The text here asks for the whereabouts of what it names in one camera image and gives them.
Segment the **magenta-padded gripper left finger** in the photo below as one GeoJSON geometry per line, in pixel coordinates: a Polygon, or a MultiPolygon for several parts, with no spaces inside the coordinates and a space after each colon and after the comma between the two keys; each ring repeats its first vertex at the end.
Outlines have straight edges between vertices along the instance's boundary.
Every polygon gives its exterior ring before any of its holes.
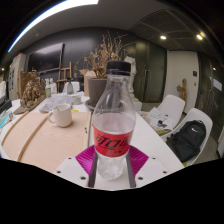
{"type": "Polygon", "coordinates": [[[79,186],[93,188],[97,159],[94,146],[90,146],[75,157],[67,157],[54,174],[79,186]]]}

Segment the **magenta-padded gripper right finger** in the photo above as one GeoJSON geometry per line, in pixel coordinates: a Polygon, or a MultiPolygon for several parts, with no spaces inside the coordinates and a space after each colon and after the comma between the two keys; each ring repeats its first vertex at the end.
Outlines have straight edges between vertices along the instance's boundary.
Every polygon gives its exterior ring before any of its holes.
{"type": "Polygon", "coordinates": [[[143,187],[170,174],[158,158],[149,157],[134,146],[130,147],[126,162],[131,188],[143,187]]]}

